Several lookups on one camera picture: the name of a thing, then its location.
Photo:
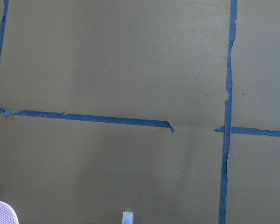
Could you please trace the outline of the purple highlighter pen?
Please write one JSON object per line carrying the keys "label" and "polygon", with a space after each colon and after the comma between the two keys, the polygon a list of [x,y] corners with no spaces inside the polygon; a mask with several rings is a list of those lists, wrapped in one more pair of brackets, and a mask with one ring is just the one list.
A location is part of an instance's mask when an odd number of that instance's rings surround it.
{"label": "purple highlighter pen", "polygon": [[131,211],[122,213],[122,224],[133,224],[133,213]]}

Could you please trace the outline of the pink mesh pen holder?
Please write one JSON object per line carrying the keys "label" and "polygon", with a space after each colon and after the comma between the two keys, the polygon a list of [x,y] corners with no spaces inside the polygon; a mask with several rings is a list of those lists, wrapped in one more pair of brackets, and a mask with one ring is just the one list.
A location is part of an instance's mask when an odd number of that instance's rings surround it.
{"label": "pink mesh pen holder", "polygon": [[0,224],[19,224],[14,209],[2,201],[0,201]]}

